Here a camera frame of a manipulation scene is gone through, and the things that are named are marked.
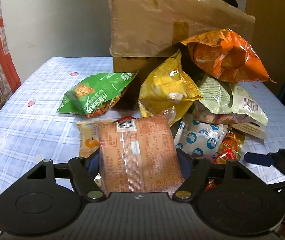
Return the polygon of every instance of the screw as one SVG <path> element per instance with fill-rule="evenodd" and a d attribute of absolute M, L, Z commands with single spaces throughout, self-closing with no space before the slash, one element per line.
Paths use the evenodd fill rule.
<path fill-rule="evenodd" d="M 186 190 L 181 190 L 181 191 L 178 191 L 176 192 L 176 197 L 178 198 L 182 198 L 182 199 L 185 199 L 185 198 L 190 198 L 190 196 L 192 195 L 190 192 L 186 191 Z"/>
<path fill-rule="evenodd" d="M 88 198 L 97 199 L 103 196 L 103 193 L 98 190 L 89 191 L 87 194 Z"/>

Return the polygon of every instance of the ribbed gray surface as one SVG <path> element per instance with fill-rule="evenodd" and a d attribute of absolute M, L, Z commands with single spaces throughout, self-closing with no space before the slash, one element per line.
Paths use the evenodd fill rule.
<path fill-rule="evenodd" d="M 2 239 L 27 239 L 3 234 Z M 199 219 L 186 203 L 171 201 L 166 193 L 112 193 L 101 203 L 88 204 L 71 225 L 33 240 L 237 240 L 218 233 Z M 251 240 L 276 240 L 275 234 Z"/>

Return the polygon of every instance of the barcode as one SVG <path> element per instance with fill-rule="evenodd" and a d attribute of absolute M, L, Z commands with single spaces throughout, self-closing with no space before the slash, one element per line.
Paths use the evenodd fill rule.
<path fill-rule="evenodd" d="M 244 98 L 244 108 L 249 108 L 252 110 L 252 112 L 258 113 L 258 104 L 254 100 Z"/>
<path fill-rule="evenodd" d="M 128 120 L 128 121 L 120 121 L 117 123 L 117 132 L 136 132 L 136 121 Z"/>

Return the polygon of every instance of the light green snack bag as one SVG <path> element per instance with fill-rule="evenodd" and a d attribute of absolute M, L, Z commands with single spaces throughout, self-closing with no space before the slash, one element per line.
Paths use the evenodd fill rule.
<path fill-rule="evenodd" d="M 112 108 L 132 82 L 133 73 L 99 73 L 91 75 L 67 91 L 59 113 L 100 116 Z"/>
<path fill-rule="evenodd" d="M 267 125 L 268 118 L 264 111 L 238 83 L 220 82 L 205 75 L 198 88 L 203 96 L 199 103 L 207 108 L 211 114 L 217 115 L 210 116 L 199 105 L 195 105 L 196 110 L 194 110 L 193 115 L 196 118 L 199 117 L 199 121 L 224 124 L 257 121 Z"/>

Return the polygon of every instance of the white package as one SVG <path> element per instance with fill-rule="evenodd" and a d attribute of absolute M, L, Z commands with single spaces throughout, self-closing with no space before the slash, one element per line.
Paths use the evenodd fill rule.
<path fill-rule="evenodd" d="M 180 121 L 174 144 L 177 149 L 194 156 L 213 159 L 225 137 L 228 125 L 198 122 L 192 114 Z"/>

